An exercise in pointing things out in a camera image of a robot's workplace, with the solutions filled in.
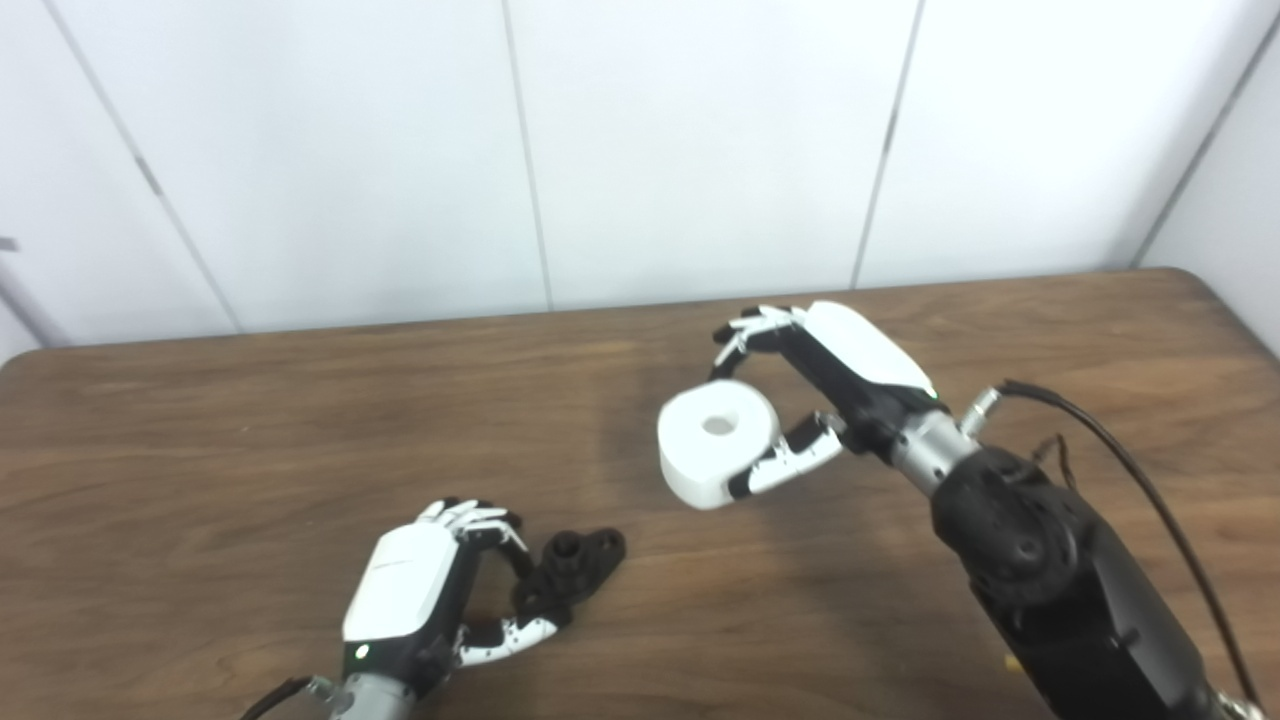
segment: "white cylindrical object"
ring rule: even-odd
[[[759,460],[778,432],[778,414],[760,391],[739,380],[709,382],[662,407],[662,474],[680,500],[699,510],[728,505],[730,478]]]

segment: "silver connector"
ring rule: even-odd
[[[1230,720],[1267,720],[1266,714],[1262,708],[1253,705],[1252,702],[1245,702],[1243,700],[1235,700],[1234,697],[1217,691],[1217,705],[1222,708],[1222,714]]]
[[[911,484],[932,496],[951,469],[979,447],[975,439],[960,432],[951,415],[934,410],[902,428],[890,459]]]
[[[307,687],[303,688],[303,692],[320,701],[321,705],[329,705],[333,702],[333,698],[338,694],[338,688],[333,684],[333,680],[330,680],[329,678],[321,678],[320,675],[315,675],[311,678],[311,682],[307,683]]]
[[[329,708],[329,720],[406,720],[417,697],[408,685],[383,675],[347,678]]]
[[[970,439],[977,439],[982,429],[987,427],[987,420],[991,419],[991,414],[996,411],[996,406],[1000,405],[1002,397],[1000,391],[993,387],[982,391],[982,395],[973,401],[969,411],[956,424],[960,428],[960,433]]]

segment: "cable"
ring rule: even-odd
[[[268,714],[269,710],[280,705],[282,702],[289,700],[291,697],[302,692],[302,688],[311,683],[311,675],[305,678],[289,678],[280,683],[280,687],[262,696],[262,700],[255,702],[241,715],[241,720],[257,720],[259,717]]]
[[[1062,473],[1062,480],[1066,482],[1066,487],[1071,488],[1073,492],[1080,492],[1080,489],[1075,487],[1075,473],[1071,471],[1071,462],[1066,452],[1066,438],[1062,437],[1062,433],[1056,433],[1053,437],[1039,443],[1039,446],[1032,451],[1032,462],[1036,465],[1044,462],[1044,457],[1053,447],[1057,447],[1057,468]]]
[[[1201,565],[1199,559],[1196,556],[1196,551],[1192,550],[1192,543],[1187,539],[1187,534],[1183,532],[1181,525],[1174,518],[1169,506],[1165,505],[1165,500],[1160,496],[1160,491],[1156,489],[1155,483],[1147,477],[1147,473],[1138,466],[1138,461],[1134,460],[1133,455],[1120,445],[1120,441],[1115,438],[1102,423],[1097,421],[1092,415],[1085,413],[1078,405],[1066,400],[1061,395],[1029,383],[1021,383],[1018,380],[1005,380],[1004,384],[996,387],[996,391],[1001,395],[1011,395],[1015,397],[1025,397],[1028,400],[1036,400],[1057,407],[1071,415],[1080,421],[1085,428],[1089,429],[1102,445],[1107,446],[1107,450],[1115,455],[1116,460],[1124,465],[1124,469],[1133,475],[1134,482],[1142,488],[1142,492],[1151,501],[1152,507],[1156,509],[1156,514],[1165,523],[1165,528],[1174,539],[1174,544],[1181,552],[1183,559],[1187,561],[1187,566],[1192,571],[1192,577],[1196,578],[1196,584],[1199,585],[1201,594],[1204,596],[1204,603],[1208,605],[1210,615],[1213,616],[1213,623],[1217,625],[1217,632],[1222,635],[1222,644],[1226,646],[1226,652],[1231,657],[1231,665],[1235,667],[1235,675],[1240,682],[1240,689],[1244,691],[1244,697],[1257,707],[1262,707],[1262,701],[1258,697],[1258,689],[1253,684],[1253,678],[1249,675],[1248,665],[1244,662],[1244,653],[1240,652],[1240,646],[1235,639],[1235,633],[1231,630],[1231,623],[1226,618],[1226,611],[1222,609],[1222,602],[1217,597],[1217,591],[1213,589],[1213,583],[1208,579],[1208,574],[1204,571],[1204,566]]]

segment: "wooden table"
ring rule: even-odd
[[[1171,270],[833,292],[964,407],[1016,377],[1094,411],[1183,520],[1280,705],[1280,373]],[[808,304],[812,297],[774,299]],[[931,530],[867,457],[714,512],[658,470],[654,421],[744,301],[84,347],[0,373],[0,716],[232,719],[335,674],[372,543],[448,495],[630,556],[552,642],[466,670],[445,719],[1048,717]],[[822,398],[778,359],[740,377],[785,423]],[[1010,401],[1019,451],[1065,430],[1085,495],[1235,688],[1139,492],[1082,430]],[[488,566],[481,612],[511,579]],[[302,702],[278,717],[319,717]]]

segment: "white wall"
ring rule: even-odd
[[[0,288],[58,345],[1123,266],[1277,8],[9,0]]]
[[[56,0],[247,331],[545,310],[497,0]]]
[[[914,14],[513,0],[556,306],[847,287]]]
[[[1280,355],[1280,47],[1262,56],[1143,265],[1198,274]]]
[[[54,345],[234,332],[38,0],[0,3],[0,237]]]
[[[1277,8],[931,1],[859,284],[1128,264]]]

